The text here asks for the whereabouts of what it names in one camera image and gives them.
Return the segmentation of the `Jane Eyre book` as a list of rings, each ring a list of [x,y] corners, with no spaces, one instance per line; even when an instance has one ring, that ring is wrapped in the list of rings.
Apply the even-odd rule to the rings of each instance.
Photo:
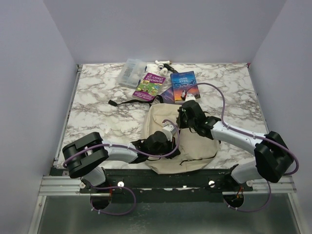
[[[200,98],[194,71],[170,74],[174,101],[183,103],[187,94],[192,94],[196,99]]]

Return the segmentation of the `beige canvas student backpack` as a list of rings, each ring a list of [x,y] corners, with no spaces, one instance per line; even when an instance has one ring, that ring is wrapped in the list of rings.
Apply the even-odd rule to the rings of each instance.
[[[147,138],[155,131],[162,130],[163,120],[176,122],[179,105],[159,103],[150,107],[145,116],[141,136]],[[172,159],[149,158],[145,164],[157,174],[178,174],[203,169],[217,155],[220,143],[217,140],[201,137],[189,129],[180,131],[180,154]]]

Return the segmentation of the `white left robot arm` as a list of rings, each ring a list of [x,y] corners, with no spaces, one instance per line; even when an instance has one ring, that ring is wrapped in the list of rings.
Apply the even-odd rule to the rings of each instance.
[[[128,144],[104,141],[98,132],[92,132],[63,147],[63,166],[70,178],[82,177],[92,188],[104,192],[108,187],[106,173],[100,164],[104,161],[121,161],[139,164],[153,157],[173,158],[180,154],[180,135],[167,138],[162,131],[156,131],[147,139],[139,139]]]

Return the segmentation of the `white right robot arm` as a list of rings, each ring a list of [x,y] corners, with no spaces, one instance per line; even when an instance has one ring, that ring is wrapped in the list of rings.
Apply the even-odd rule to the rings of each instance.
[[[265,179],[277,183],[286,175],[294,162],[282,137],[276,132],[257,135],[243,129],[236,129],[222,122],[220,118],[205,115],[200,105],[189,100],[178,109],[177,125],[180,129],[193,129],[199,136],[224,141],[243,149],[255,157],[254,161],[233,166],[224,185],[235,191],[249,180]]]

